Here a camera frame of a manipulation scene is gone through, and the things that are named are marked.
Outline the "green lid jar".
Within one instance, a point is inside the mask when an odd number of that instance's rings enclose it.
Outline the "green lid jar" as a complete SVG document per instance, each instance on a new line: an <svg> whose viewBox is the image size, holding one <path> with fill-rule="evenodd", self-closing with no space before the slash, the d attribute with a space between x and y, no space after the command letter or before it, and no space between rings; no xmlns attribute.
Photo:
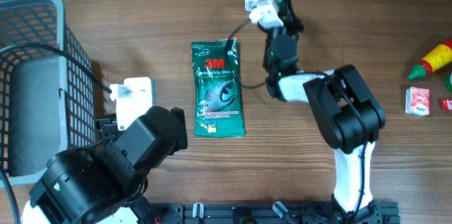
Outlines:
<svg viewBox="0 0 452 224"><path fill-rule="evenodd" d="M452 73L446 77L445 86L449 92L452 92Z"/></svg>

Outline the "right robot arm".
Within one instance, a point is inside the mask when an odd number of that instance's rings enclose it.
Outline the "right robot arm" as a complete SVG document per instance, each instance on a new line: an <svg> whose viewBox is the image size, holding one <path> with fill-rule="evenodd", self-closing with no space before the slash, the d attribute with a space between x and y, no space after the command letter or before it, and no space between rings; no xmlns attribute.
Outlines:
<svg viewBox="0 0 452 224"><path fill-rule="evenodd" d="M281 83L304 76L303 93L325 142L335 155L336 184L333 191L334 220L358 223L375 211L370 192L372 151L385 125L384 112L353 65L332 73L303 71L297 63L297 41L304 26L291 0L270 0L278 7L282 24L267 29L263 67L270 95L282 101Z"/></svg>

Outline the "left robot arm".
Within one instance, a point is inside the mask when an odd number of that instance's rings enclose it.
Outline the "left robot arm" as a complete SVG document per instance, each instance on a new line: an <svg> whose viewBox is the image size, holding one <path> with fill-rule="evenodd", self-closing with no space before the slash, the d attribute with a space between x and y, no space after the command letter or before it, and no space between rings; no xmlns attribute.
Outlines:
<svg viewBox="0 0 452 224"><path fill-rule="evenodd" d="M22 223L100 223L115 213L127 223L157 223L143 192L149 172L188 146L184 111L151 107L118 136L57 153L30 190Z"/></svg>

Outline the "red candy bar wrapper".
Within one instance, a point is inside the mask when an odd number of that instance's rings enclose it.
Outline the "red candy bar wrapper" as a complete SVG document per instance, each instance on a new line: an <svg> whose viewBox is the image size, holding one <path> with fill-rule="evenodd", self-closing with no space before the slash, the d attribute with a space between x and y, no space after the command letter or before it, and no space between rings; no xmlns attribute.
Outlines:
<svg viewBox="0 0 452 224"><path fill-rule="evenodd" d="M445 112L451 112L452 111L452 99L441 99L441 108Z"/></svg>

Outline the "green 3M gloves package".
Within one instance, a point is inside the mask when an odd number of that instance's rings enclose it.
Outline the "green 3M gloves package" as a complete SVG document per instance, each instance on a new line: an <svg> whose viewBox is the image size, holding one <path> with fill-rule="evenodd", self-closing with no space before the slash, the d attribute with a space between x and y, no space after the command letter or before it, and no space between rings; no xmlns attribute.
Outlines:
<svg viewBox="0 0 452 224"><path fill-rule="evenodd" d="M196 111L194 134L245 135L236 40L191 43Z"/></svg>

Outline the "red patterned small box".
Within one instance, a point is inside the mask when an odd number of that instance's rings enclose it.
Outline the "red patterned small box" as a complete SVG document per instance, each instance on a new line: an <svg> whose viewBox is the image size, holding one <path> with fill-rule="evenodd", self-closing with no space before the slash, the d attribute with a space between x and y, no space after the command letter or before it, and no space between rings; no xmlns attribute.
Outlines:
<svg viewBox="0 0 452 224"><path fill-rule="evenodd" d="M405 113L416 116L429 115L429 90L425 88L409 87L405 94Z"/></svg>

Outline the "red sriracha sauce bottle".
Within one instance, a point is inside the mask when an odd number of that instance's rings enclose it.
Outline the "red sriracha sauce bottle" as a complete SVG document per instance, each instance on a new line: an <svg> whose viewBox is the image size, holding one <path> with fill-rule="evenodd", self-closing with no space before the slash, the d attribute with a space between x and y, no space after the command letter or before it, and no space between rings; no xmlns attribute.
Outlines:
<svg viewBox="0 0 452 224"><path fill-rule="evenodd" d="M412 67L408 80L422 79L451 63L451 39L437 45Z"/></svg>

